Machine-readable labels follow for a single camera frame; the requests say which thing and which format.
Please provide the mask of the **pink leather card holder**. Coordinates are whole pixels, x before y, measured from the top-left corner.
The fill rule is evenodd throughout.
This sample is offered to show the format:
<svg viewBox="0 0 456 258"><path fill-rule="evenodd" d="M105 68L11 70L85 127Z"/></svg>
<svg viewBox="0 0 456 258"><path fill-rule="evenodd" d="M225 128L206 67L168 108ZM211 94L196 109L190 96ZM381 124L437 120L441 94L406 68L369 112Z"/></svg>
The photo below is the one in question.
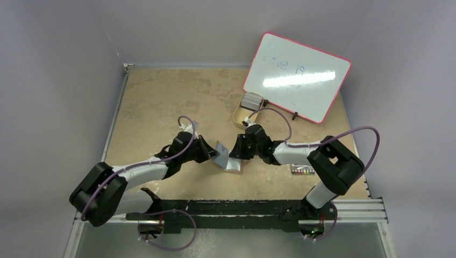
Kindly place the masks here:
<svg viewBox="0 0 456 258"><path fill-rule="evenodd" d="M219 156L214 159L214 163L216 164L216 166L219 169L221 169L225 172L239 174L239 175L244 173L245 160Z"/></svg>

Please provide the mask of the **stack of credit cards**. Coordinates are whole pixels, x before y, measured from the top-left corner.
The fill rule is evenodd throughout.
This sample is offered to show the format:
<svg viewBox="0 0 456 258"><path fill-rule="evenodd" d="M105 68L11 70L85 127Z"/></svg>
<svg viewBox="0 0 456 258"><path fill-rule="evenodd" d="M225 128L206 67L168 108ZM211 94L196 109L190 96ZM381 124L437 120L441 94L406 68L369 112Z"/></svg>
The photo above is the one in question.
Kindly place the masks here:
<svg viewBox="0 0 456 258"><path fill-rule="evenodd" d="M244 109L255 111L260 108L262 102L262 96L252 92L246 92L241 99L240 106Z"/></svg>

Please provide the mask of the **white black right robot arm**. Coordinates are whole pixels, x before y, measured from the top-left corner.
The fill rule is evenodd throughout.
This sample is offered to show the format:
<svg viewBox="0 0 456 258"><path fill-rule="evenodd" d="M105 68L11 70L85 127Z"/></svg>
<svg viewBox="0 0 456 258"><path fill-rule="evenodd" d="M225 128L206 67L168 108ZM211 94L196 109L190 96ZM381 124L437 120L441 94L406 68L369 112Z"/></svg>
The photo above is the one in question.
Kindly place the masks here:
<svg viewBox="0 0 456 258"><path fill-rule="evenodd" d="M323 212L323 206L342 196L361 177L365 164L338 139L330 135L321 142L289 145L272 140L259 124L238 134L231 158L250 160L258 156L275 166L300 164L310 166L320 178L302 200L302 212L310 219Z"/></svg>

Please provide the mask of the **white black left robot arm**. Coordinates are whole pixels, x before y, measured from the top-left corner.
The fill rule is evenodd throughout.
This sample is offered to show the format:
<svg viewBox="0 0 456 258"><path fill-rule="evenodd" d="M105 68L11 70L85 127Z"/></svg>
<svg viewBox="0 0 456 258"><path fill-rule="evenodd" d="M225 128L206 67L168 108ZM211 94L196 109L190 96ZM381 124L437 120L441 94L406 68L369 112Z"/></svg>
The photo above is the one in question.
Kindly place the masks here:
<svg viewBox="0 0 456 258"><path fill-rule="evenodd" d="M69 202L81 218L98 227L106 223L119 207L124 192L150 181L167 179L186 162L203 163L220 155L204 138L179 132L172 143L148 160L125 166L95 164L70 194Z"/></svg>

